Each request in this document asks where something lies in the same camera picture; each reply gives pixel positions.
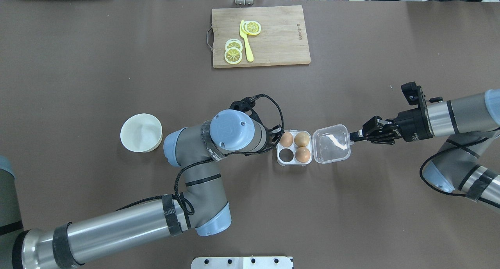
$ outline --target brown tabletop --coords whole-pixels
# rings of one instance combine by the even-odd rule
[[[127,151],[120,127],[155,115],[164,136],[266,93],[286,129],[409,109],[400,85],[445,100],[498,88],[500,4],[285,2],[304,6],[311,64],[213,69],[211,9],[233,0],[0,0],[0,154],[9,157],[25,228],[49,230],[173,192],[178,169],[161,147]],[[255,108],[278,123],[273,105]],[[498,214],[420,181],[445,138],[352,146],[348,160],[282,167],[276,153],[220,167],[231,227],[194,230],[85,265],[187,269],[193,257],[289,255],[299,269],[496,268]],[[500,145],[480,162],[500,170]]]

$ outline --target plastic lid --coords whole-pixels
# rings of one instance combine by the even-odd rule
[[[345,160],[350,156],[347,127],[338,124],[318,129],[312,135],[312,154],[319,163]]]
[[[218,234],[231,225],[231,213],[229,212],[229,203],[220,210],[216,216],[210,219],[207,223],[202,226],[195,228],[198,235],[205,237],[210,235]]]
[[[223,110],[210,123],[212,141],[227,151],[245,148],[255,134],[254,122],[244,112]]]

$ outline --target lemon slice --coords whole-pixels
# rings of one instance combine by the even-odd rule
[[[228,48],[224,52],[224,59],[228,64],[234,65],[238,64],[241,62],[241,59],[243,59],[243,54],[241,53],[241,50],[238,48],[232,47]]]
[[[251,36],[256,36],[257,34],[261,33],[262,27],[259,22],[257,21],[246,21],[243,24],[243,30],[251,35]]]
[[[241,41],[236,38],[231,38],[225,43],[225,49],[229,48],[238,48],[239,50],[243,50],[243,44],[241,44]]]

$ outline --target white metal plate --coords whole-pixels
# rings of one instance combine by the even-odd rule
[[[291,256],[228,256],[195,258],[191,269],[293,269]]]

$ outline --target wooden cutting board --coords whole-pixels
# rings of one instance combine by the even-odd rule
[[[248,36],[254,61],[247,62],[243,50],[242,61],[231,65],[224,60],[225,43],[228,39],[237,38],[244,44],[239,36],[241,20],[259,22],[262,31],[256,36]],[[212,9],[212,28],[214,68],[311,63],[301,5]]]

